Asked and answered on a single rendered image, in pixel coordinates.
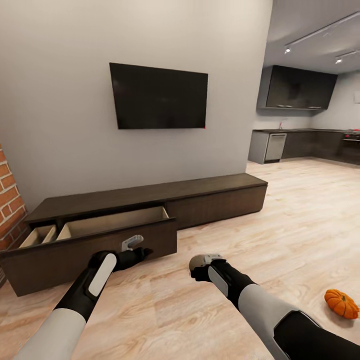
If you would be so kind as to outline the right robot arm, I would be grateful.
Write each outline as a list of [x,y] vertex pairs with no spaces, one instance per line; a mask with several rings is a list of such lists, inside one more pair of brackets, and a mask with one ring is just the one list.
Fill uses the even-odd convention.
[[275,360],[360,360],[360,345],[325,330],[306,311],[256,284],[221,254],[204,254],[203,261],[190,272],[191,278],[214,283]]

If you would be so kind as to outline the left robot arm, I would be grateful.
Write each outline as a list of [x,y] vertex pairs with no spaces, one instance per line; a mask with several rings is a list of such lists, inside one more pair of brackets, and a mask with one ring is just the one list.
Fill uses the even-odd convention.
[[122,252],[94,253],[87,268],[12,360],[71,360],[110,275],[144,262],[154,252],[151,248],[132,249],[143,240],[142,235],[135,235],[122,243]]

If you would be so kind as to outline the pillar candle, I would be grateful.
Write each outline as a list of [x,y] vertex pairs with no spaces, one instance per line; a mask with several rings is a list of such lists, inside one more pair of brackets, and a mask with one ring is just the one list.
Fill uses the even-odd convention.
[[193,271],[195,267],[203,267],[204,266],[204,255],[197,254],[189,261],[189,270]]

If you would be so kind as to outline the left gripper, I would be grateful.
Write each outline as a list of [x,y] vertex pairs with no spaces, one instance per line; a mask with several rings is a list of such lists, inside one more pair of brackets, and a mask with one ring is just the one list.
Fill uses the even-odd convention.
[[143,249],[142,247],[139,247],[134,250],[123,251],[127,259],[124,270],[144,262],[147,256],[151,255],[153,252],[154,250],[151,248]]

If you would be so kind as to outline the pumpkin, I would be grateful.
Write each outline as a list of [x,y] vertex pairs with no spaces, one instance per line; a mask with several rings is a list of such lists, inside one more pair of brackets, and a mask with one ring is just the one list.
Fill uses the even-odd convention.
[[347,320],[355,320],[359,317],[359,307],[344,292],[340,292],[338,289],[328,289],[324,299],[328,307],[339,316],[343,316]]

